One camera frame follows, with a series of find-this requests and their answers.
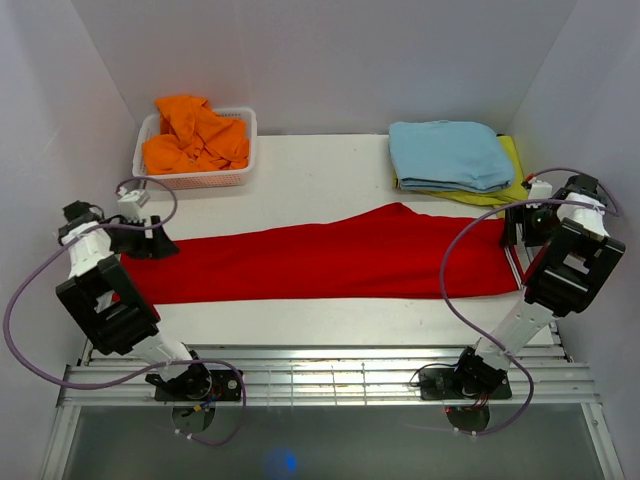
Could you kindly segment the red trousers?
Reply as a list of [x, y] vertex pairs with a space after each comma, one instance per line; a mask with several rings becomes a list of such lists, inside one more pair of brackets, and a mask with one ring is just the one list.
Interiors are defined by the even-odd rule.
[[[202, 302], [494, 296], [517, 290], [500, 219], [464, 238], [468, 218], [392, 203], [348, 219], [180, 240], [177, 255], [121, 262], [154, 305]], [[446, 285], [440, 287], [444, 279]]]

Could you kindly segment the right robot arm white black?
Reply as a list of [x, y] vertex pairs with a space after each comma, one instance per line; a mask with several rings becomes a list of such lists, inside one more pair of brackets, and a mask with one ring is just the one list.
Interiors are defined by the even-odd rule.
[[626, 251], [605, 229], [605, 213], [617, 207], [596, 178], [574, 170], [548, 199], [535, 177], [524, 184], [528, 199], [504, 210], [501, 244], [523, 242], [538, 252], [516, 306], [459, 357], [451, 382], [464, 397], [489, 397], [505, 384], [520, 350], [550, 323], [586, 310]]

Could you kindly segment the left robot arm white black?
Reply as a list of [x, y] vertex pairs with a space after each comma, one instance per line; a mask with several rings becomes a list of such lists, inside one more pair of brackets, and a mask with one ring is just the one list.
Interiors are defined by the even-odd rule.
[[145, 380], [178, 400], [201, 400], [212, 390], [212, 376], [196, 353], [164, 335], [157, 310], [144, 298], [120, 260], [156, 260], [179, 252], [153, 215], [149, 220], [104, 211], [75, 201], [63, 208], [66, 224], [58, 242], [68, 248], [69, 278], [56, 295], [92, 345], [102, 354], [133, 354], [157, 366]]

